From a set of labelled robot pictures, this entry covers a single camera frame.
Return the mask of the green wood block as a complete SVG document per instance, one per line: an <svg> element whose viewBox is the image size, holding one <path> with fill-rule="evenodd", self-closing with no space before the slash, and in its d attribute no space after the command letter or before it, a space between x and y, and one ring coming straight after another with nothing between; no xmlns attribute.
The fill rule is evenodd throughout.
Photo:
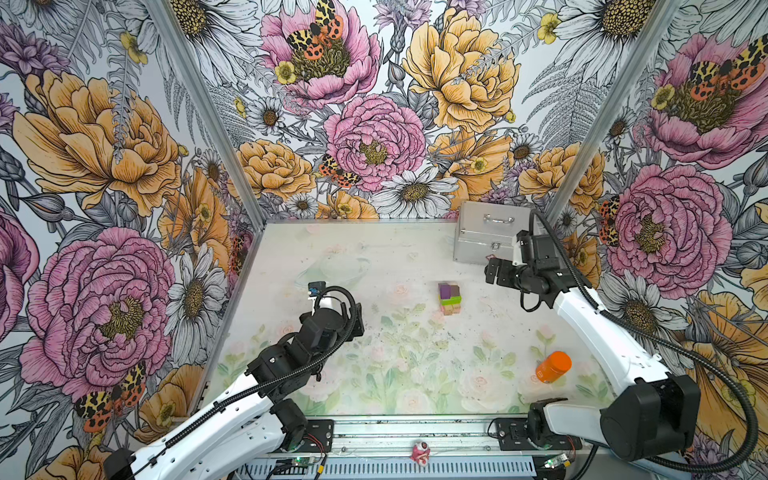
<svg viewBox="0 0 768 480"><path fill-rule="evenodd" d="M451 296L450 298L441 299L440 302L444 306L448 305L459 305L462 301L462 297L460 295L458 296Z"/></svg>

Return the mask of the natural wood block with hole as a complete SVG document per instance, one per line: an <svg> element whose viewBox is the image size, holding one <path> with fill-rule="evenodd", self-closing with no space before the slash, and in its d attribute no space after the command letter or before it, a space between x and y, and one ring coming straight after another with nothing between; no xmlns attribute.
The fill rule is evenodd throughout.
<svg viewBox="0 0 768 480"><path fill-rule="evenodd" d="M456 315L459 314L462 310L460 304L441 305L440 308L444 316Z"/></svg>

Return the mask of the purple wood block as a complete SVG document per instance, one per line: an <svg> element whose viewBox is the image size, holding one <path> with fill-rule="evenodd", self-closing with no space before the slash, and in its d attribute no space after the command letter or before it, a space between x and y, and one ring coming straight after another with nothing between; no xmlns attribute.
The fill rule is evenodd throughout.
<svg viewBox="0 0 768 480"><path fill-rule="evenodd" d="M453 286L449 283L439 283L438 290L441 300L449 300L453 297Z"/></svg>

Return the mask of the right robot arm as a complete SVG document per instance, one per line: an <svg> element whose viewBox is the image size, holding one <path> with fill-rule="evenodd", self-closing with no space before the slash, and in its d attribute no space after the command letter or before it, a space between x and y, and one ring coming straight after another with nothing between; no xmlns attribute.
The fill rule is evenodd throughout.
<svg viewBox="0 0 768 480"><path fill-rule="evenodd" d="M562 269L534 270L492 257L486 281L536 294L570 325L608 378L615 398L604 408L576 405L566 398L531 404L527 431L531 442L572 436L608 447L625 461L650 459L689 448L700 404L695 382L674 375L623 327L607 317L582 275Z"/></svg>

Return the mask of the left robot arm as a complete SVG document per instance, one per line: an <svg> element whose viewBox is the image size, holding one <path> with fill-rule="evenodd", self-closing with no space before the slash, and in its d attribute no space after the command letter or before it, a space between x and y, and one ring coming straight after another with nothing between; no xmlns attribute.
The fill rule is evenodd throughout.
<svg viewBox="0 0 768 480"><path fill-rule="evenodd" d="M362 306L319 307L299 331L265 348L225 391L172 433L104 461L109 479L219 479L248 460L302 441L307 419L291 399L340 347L363 334Z"/></svg>

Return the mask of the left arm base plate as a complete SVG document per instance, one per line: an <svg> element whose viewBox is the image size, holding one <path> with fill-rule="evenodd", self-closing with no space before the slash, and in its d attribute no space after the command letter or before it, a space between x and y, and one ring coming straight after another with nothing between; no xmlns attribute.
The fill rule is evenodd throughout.
<svg viewBox="0 0 768 480"><path fill-rule="evenodd" d="M286 453L330 453L334 428L334 420L310 419L303 430L286 436L281 449Z"/></svg>

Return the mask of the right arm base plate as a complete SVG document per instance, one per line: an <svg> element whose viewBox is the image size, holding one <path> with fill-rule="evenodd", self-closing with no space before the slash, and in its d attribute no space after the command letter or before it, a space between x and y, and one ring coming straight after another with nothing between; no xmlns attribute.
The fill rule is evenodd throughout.
<svg viewBox="0 0 768 480"><path fill-rule="evenodd" d="M583 447L577 437L556 435L548 430L535 433L523 417L497 417L487 428L489 437L495 439L501 451L566 451L574 452Z"/></svg>

